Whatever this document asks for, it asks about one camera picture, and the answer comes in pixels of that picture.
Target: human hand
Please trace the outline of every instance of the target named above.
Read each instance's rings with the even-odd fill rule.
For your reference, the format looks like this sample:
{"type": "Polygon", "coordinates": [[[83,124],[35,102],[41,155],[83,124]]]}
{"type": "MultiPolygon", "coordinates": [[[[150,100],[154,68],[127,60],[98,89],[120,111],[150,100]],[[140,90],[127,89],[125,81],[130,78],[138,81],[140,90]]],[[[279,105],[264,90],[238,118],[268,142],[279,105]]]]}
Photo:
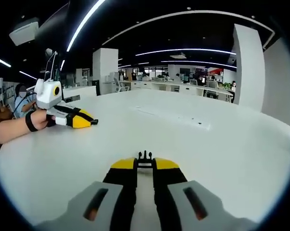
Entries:
{"type": "Polygon", "coordinates": [[[30,115],[31,122],[37,130],[44,129],[47,124],[47,112],[46,110],[37,110],[30,115]]]}

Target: black wrist strap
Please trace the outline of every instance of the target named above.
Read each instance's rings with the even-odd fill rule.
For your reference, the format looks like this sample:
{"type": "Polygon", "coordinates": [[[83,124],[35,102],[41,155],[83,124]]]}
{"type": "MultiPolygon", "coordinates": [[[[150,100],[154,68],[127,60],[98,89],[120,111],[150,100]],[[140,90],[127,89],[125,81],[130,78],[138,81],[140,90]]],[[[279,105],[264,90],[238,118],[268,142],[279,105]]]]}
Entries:
{"type": "Polygon", "coordinates": [[[27,125],[27,127],[28,127],[28,129],[29,129],[30,131],[38,131],[38,130],[35,128],[35,126],[33,125],[33,123],[31,122],[31,118],[30,118],[30,116],[31,116],[31,114],[32,114],[33,112],[34,112],[34,111],[31,111],[31,112],[29,112],[29,113],[26,114],[26,116],[25,116],[25,122],[26,122],[26,125],[27,125]]]}

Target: cable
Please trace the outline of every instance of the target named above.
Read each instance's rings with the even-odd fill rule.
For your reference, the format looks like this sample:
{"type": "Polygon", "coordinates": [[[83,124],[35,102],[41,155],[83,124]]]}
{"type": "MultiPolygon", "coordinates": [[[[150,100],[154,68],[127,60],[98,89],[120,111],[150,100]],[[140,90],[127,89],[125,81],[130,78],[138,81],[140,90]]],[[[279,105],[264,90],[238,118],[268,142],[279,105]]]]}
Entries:
{"type": "Polygon", "coordinates": [[[15,107],[14,111],[12,112],[12,114],[14,115],[14,117],[16,117],[14,113],[15,113],[16,109],[20,106],[21,102],[23,102],[24,99],[26,99],[28,96],[31,96],[31,95],[33,95],[33,94],[37,94],[37,93],[33,92],[33,93],[30,93],[29,95],[25,96],[25,97],[20,101],[20,103],[15,107]]]}

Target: ceiling light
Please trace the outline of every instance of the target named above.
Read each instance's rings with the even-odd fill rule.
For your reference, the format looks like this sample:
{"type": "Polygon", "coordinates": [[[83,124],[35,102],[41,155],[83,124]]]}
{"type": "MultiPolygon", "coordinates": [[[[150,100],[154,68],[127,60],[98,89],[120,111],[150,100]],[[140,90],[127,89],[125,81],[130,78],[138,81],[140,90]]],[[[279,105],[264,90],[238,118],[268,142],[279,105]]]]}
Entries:
{"type": "Polygon", "coordinates": [[[236,55],[236,53],[229,52],[229,51],[220,51],[220,50],[211,50],[211,49],[201,49],[201,48],[187,48],[187,49],[172,49],[172,50],[152,51],[152,52],[146,52],[146,53],[136,54],[135,56],[139,56],[139,55],[143,55],[143,54],[158,53],[158,52],[166,52],[166,51],[212,51],[212,52],[220,52],[220,53],[226,53],[226,54],[236,55]]]}
{"type": "Polygon", "coordinates": [[[21,74],[23,74],[23,75],[28,76],[28,77],[31,77],[31,78],[37,79],[37,78],[35,78],[35,77],[30,76],[29,74],[24,73],[23,71],[19,71],[19,72],[20,72],[21,74]]]}
{"type": "Polygon", "coordinates": [[[3,61],[3,60],[1,60],[1,59],[0,59],[0,63],[1,63],[1,64],[4,64],[4,65],[7,66],[7,67],[11,67],[10,64],[6,63],[5,61],[3,61]]]}
{"type": "Polygon", "coordinates": [[[131,66],[131,65],[119,66],[118,68],[121,68],[121,67],[127,67],[127,66],[131,66]]]}
{"type": "Polygon", "coordinates": [[[82,22],[80,23],[80,25],[78,26],[76,32],[74,33],[71,41],[69,42],[68,48],[67,48],[67,52],[70,51],[72,44],[74,43],[74,41],[76,40],[78,34],[80,33],[80,31],[82,30],[82,28],[84,27],[84,25],[87,23],[88,19],[91,17],[91,15],[102,5],[102,3],[104,3],[105,0],[98,0],[96,4],[93,5],[93,7],[88,11],[88,13],[85,15],[85,17],[83,18],[82,22]]]}
{"type": "Polygon", "coordinates": [[[201,63],[201,64],[214,64],[214,65],[221,65],[221,66],[228,66],[228,67],[232,67],[232,68],[237,68],[235,66],[230,66],[230,65],[225,65],[225,64],[216,64],[216,63],[209,63],[209,62],[201,62],[201,61],[161,61],[162,63],[167,63],[167,62],[186,62],[186,63],[201,63]]]}
{"type": "Polygon", "coordinates": [[[62,65],[60,66],[60,71],[62,71],[64,63],[65,63],[65,60],[63,60],[62,65]]]}

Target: black ceiling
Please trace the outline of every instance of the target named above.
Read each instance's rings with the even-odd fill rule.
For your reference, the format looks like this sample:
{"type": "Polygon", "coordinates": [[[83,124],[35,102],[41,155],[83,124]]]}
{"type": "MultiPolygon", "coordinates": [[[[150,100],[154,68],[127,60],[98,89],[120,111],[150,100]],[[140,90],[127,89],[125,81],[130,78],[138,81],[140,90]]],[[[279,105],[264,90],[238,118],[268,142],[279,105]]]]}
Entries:
{"type": "MultiPolygon", "coordinates": [[[[93,0],[37,0],[0,2],[0,58],[13,68],[0,65],[0,77],[6,81],[33,82],[17,70],[32,76],[42,77],[40,70],[46,65],[44,49],[36,41],[16,47],[9,38],[13,27],[29,18],[39,18],[41,26],[58,9],[69,3],[67,19],[58,34],[52,35],[58,41],[55,48],[66,59],[63,72],[73,72],[75,68],[91,68],[92,53],[100,47],[119,49],[121,65],[135,65],[150,62],[160,65],[162,60],[171,60],[172,52],[135,56],[138,53],[182,48],[204,48],[231,51],[233,48],[234,23],[249,26],[259,31],[264,44],[270,32],[254,23],[227,15],[212,13],[194,13],[168,17],[134,28],[105,44],[108,38],[148,19],[165,14],[191,10],[215,10],[237,13],[246,17],[255,16],[255,20],[278,32],[276,24],[265,4],[229,4],[217,5],[213,2],[182,0],[171,3],[169,0],[106,0],[89,19],[72,49],[66,54],[68,43],[78,24],[91,8],[93,0]]],[[[184,51],[187,60],[226,64],[228,54],[206,51],[184,51]]]]}

